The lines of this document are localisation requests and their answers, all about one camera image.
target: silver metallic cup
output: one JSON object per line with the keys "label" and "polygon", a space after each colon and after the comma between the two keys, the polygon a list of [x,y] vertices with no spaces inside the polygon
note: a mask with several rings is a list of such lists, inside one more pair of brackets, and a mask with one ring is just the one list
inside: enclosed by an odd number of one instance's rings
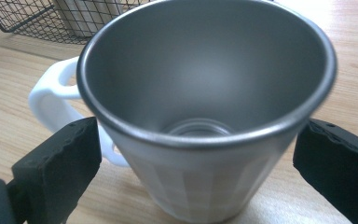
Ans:
{"label": "silver metallic cup", "polygon": [[80,93],[174,217],[232,217],[329,93],[321,29],[265,1],[168,0],[108,23],[77,65]]}

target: wood grain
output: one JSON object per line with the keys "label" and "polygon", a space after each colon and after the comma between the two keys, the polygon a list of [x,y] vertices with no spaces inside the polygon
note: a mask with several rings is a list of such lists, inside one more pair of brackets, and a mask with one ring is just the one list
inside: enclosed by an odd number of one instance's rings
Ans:
{"label": "wood grain", "polygon": [[[337,51],[336,85],[314,117],[358,135],[358,0],[277,2],[315,21]],[[29,92],[50,65],[82,48],[0,31],[0,178],[6,182],[11,165],[51,136],[33,117]],[[81,101],[72,104],[90,114]],[[302,179],[293,150],[292,144],[247,208],[227,223],[350,223]],[[131,169],[103,161],[68,223],[180,222],[152,202]]]}

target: wooden table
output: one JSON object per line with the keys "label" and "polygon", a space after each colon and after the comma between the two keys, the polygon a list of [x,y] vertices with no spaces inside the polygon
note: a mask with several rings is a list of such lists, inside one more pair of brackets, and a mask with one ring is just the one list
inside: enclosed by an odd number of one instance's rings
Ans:
{"label": "wooden table", "polygon": [[[280,0],[318,23],[333,41],[338,78],[313,117],[358,135],[358,0]],[[53,63],[78,55],[64,45],[0,32],[0,178],[51,133],[32,115],[27,96]],[[90,113],[79,102],[73,105]],[[228,223],[348,223],[292,165],[292,144],[247,209]],[[103,161],[68,223],[179,223],[158,208],[131,169]]]}

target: black wire basket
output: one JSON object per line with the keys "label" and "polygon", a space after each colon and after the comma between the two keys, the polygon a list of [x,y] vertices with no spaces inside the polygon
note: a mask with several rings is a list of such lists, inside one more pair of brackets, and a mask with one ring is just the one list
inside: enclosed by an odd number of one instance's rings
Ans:
{"label": "black wire basket", "polygon": [[0,0],[0,29],[67,44],[85,44],[114,17],[152,0]]}

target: white handle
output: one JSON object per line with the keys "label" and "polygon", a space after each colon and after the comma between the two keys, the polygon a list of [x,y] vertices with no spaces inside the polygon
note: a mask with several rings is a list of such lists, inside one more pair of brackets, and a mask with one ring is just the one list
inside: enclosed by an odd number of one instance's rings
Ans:
{"label": "white handle", "polygon": [[[32,89],[28,104],[36,118],[52,132],[66,124],[83,119],[66,100],[80,99],[77,85],[66,86],[76,73],[78,57],[53,64]],[[118,166],[129,166],[113,148],[114,142],[101,125],[98,125],[102,155]]]}

